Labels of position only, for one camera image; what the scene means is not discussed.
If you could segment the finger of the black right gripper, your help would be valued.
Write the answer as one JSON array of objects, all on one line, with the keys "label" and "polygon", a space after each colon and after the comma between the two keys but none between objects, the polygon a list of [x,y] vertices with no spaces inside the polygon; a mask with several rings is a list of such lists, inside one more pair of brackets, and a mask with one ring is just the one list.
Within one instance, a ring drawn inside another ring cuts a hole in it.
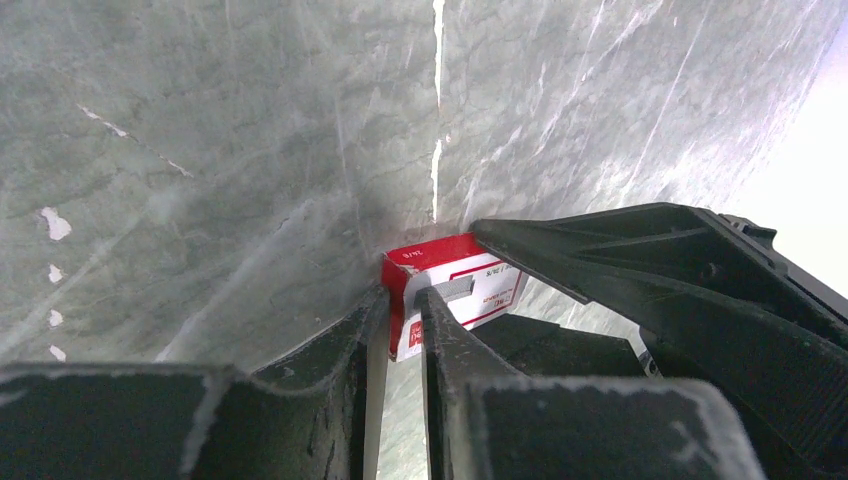
[{"label": "finger of the black right gripper", "polygon": [[847,303],[744,218],[649,203],[554,220],[480,219],[477,243],[637,324],[660,369],[749,419],[775,477],[847,473]]}]

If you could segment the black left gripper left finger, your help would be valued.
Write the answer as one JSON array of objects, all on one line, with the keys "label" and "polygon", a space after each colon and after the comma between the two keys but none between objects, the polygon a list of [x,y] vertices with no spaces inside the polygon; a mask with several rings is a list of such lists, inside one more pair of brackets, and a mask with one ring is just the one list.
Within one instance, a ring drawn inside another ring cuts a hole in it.
[{"label": "black left gripper left finger", "polygon": [[224,365],[1,369],[5,479],[372,479],[389,295],[247,374]]}]

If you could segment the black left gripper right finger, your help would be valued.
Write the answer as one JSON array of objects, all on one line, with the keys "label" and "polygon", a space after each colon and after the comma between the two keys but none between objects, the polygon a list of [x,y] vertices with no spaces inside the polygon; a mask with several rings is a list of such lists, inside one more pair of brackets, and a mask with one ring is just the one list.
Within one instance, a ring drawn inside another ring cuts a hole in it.
[{"label": "black left gripper right finger", "polygon": [[423,321],[433,479],[761,479],[731,404],[692,379],[531,377],[464,329],[439,291]]}]

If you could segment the red white staple box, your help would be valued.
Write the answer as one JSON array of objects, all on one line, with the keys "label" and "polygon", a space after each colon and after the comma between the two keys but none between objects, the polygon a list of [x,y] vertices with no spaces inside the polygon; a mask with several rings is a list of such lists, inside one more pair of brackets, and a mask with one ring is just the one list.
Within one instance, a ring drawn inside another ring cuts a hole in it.
[{"label": "red white staple box", "polygon": [[422,350],[419,291],[435,288],[457,322],[471,330],[510,312],[527,275],[463,233],[386,252],[381,282],[390,293],[389,357],[402,362]]}]

